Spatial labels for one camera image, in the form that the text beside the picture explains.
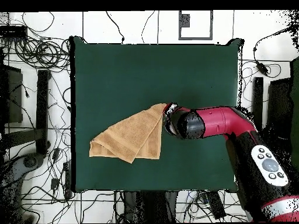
green table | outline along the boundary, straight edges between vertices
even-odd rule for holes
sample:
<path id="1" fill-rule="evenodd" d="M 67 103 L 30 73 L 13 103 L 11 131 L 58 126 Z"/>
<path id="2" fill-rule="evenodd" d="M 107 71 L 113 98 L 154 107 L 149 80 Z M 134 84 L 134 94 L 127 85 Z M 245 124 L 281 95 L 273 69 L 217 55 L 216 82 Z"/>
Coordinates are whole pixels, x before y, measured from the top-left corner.
<path id="1" fill-rule="evenodd" d="M 157 103 L 235 106 L 241 40 L 228 45 L 70 41 L 75 191 L 235 188 L 222 136 L 179 140 L 163 130 L 160 159 L 136 159 L 133 164 L 89 157 L 89 142 L 110 125 Z"/>

folded towel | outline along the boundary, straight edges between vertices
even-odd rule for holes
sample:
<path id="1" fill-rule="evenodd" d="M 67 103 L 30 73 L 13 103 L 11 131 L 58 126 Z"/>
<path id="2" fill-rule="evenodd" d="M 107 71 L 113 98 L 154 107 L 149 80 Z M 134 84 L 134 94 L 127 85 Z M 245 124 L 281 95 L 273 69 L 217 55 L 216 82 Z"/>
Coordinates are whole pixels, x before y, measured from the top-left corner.
<path id="1" fill-rule="evenodd" d="M 135 158 L 159 159 L 165 106 L 156 104 L 110 126 L 91 141 L 89 157 L 120 158 L 129 163 Z"/>

power cord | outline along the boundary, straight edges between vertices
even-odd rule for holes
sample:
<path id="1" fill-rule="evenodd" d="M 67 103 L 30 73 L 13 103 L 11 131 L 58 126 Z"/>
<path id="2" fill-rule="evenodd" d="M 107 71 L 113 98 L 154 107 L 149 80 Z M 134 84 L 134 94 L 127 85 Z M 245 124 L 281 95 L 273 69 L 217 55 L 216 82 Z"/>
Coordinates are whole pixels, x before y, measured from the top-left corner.
<path id="1" fill-rule="evenodd" d="M 260 39 L 258 42 L 256 42 L 256 44 L 255 44 L 255 46 L 254 46 L 254 48 L 253 48 L 253 57 L 254 57 L 254 60 L 255 60 L 257 69 L 258 69 L 264 76 L 267 76 L 267 77 L 270 77 L 270 78 L 274 78 L 274 77 L 269 76 L 270 73 L 269 73 L 268 70 L 267 70 L 267 66 L 264 65 L 263 63 L 260 63 L 260 62 L 257 61 L 256 58 L 255 58 L 255 52 L 256 52 L 256 50 L 257 50 L 257 46 L 258 46 L 258 44 L 259 44 L 262 40 L 264 40 L 264 39 L 266 39 L 266 38 L 269 38 L 269 37 L 271 37 L 271 36 L 276 36 L 276 35 L 279 35 L 279 34 L 281 34 L 281 33 L 288 32 L 288 31 L 291 31 L 291 28 L 290 28 L 290 27 L 287 27 L 286 29 L 282 29 L 282 30 L 280 30 L 280 31 L 277 31 L 277 32 L 275 32 L 275 33 L 273 33 L 273 34 L 271 34 L 271 35 L 268 35 L 268 36 L 266 36 L 266 37 Z"/>
<path id="2" fill-rule="evenodd" d="M 151 16 L 153 15 L 155 13 L 155 10 L 152 12 L 152 14 L 148 17 L 148 19 L 149 18 L 151 18 Z M 144 40 L 143 40 L 143 31 L 144 31 L 144 29 L 145 29 L 145 26 L 147 25 L 147 22 L 148 22 L 148 19 L 147 19 L 147 21 L 145 22 L 145 25 L 144 25 L 144 27 L 143 27 L 143 30 L 142 30 L 142 33 L 141 33 L 141 38 L 142 38 L 142 42 L 143 42 L 143 44 L 144 44 Z"/>
<path id="3" fill-rule="evenodd" d="M 249 99 L 247 99 L 247 98 L 245 97 L 244 92 L 245 92 L 246 87 L 248 86 L 248 84 L 252 82 L 252 76 L 253 76 L 254 74 L 258 73 L 260 70 L 259 70 L 258 66 L 255 66 L 255 67 L 257 67 L 258 70 L 257 70 L 256 72 L 253 73 L 253 70 L 252 70 L 251 67 L 246 67 L 246 68 L 244 68 L 244 65 L 245 65 L 245 64 L 248 64 L 248 63 L 256 63 L 256 62 L 255 62 L 255 61 L 247 61 L 247 62 L 245 62 L 245 63 L 242 65 L 242 74 L 241 74 L 241 78 L 242 78 L 242 82 L 244 82 L 244 85 L 245 85 L 244 88 L 243 88 L 243 90 L 242 90 L 242 96 L 243 96 L 243 98 L 244 98 L 245 100 L 247 100 L 248 102 L 252 102 L 251 100 L 249 100 Z M 278 77 L 278 76 L 281 74 L 281 66 L 280 66 L 279 64 L 266 64 L 266 65 L 264 65 L 264 66 L 267 67 L 267 68 L 270 70 L 270 72 L 267 74 L 267 77 L 269 77 L 269 78 L 276 78 L 276 77 Z M 279 67 L 279 73 L 278 73 L 277 75 L 275 75 L 275 76 L 270 76 L 270 74 L 272 73 L 271 66 L 277 66 L 277 67 Z M 250 74 L 249 74 L 248 76 L 243 76 L 244 71 L 245 71 L 246 69 L 249 69 L 251 72 L 250 72 Z"/>
<path id="4" fill-rule="evenodd" d="M 109 17 L 109 19 L 114 23 L 114 25 L 117 27 L 117 29 L 119 30 L 119 25 L 116 24 L 116 22 L 114 20 L 112 20 L 112 18 L 110 17 L 110 15 L 108 14 L 108 11 L 105 11 L 107 16 Z M 121 44 L 123 44 L 124 42 L 124 36 L 121 34 L 120 30 L 119 30 L 119 34 L 122 36 L 121 38 Z"/>

black stand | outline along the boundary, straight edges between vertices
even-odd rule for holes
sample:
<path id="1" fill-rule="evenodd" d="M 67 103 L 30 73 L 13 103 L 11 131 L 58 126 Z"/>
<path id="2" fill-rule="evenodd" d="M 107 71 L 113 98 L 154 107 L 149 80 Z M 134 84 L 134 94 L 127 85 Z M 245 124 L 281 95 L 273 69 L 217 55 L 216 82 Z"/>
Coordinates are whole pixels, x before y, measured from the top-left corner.
<path id="1" fill-rule="evenodd" d="M 38 71 L 36 129 L 5 134 L 5 123 L 9 112 L 9 70 L 15 69 L 3 64 L 3 51 L 0 49 L 0 222 L 24 223 L 20 210 L 21 189 L 28 172 L 43 164 L 50 143 L 48 133 L 48 70 Z M 6 150 L 36 141 L 36 153 L 19 156 L 4 163 Z"/>

white control panel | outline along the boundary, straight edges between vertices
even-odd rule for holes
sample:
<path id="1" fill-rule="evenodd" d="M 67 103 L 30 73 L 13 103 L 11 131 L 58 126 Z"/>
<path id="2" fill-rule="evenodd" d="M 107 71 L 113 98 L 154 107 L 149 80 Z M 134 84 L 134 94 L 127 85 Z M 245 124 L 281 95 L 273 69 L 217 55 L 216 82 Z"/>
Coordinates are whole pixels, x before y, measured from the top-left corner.
<path id="1" fill-rule="evenodd" d="M 288 178 L 275 159 L 271 151 L 263 146 L 256 145 L 251 150 L 252 159 L 255 161 L 264 179 L 273 186 L 286 186 Z"/>

